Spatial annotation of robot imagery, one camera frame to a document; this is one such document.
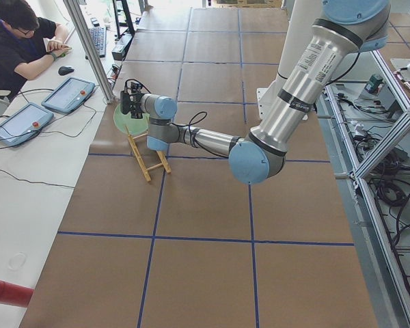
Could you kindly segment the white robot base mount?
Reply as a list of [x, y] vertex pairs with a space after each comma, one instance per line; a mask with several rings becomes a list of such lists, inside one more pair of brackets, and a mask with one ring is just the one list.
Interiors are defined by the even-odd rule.
[[259, 119], [263, 120], [269, 113], [274, 101], [274, 84], [270, 84], [268, 87], [260, 87], [256, 90], [258, 115]]

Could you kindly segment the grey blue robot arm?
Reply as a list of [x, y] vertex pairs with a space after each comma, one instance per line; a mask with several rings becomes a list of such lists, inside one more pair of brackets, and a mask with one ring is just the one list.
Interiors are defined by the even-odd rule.
[[166, 151], [170, 144], [201, 148], [227, 158], [237, 180], [263, 182], [282, 170], [288, 140], [343, 59], [385, 46], [390, 10], [389, 1], [297, 1], [276, 78], [260, 91], [260, 123], [244, 137], [175, 123], [176, 102], [134, 79], [124, 83], [121, 112], [133, 119], [148, 114], [151, 150]]

